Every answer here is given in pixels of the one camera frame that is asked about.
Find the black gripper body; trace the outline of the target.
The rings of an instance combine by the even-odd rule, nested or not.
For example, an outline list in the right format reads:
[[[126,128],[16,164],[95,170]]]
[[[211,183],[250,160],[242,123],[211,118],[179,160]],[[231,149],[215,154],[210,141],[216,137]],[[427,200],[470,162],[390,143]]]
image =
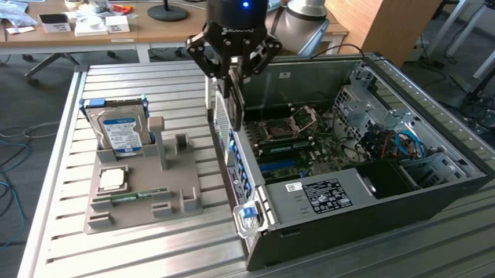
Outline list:
[[[207,1],[204,39],[220,57],[251,53],[267,37],[268,2]]]

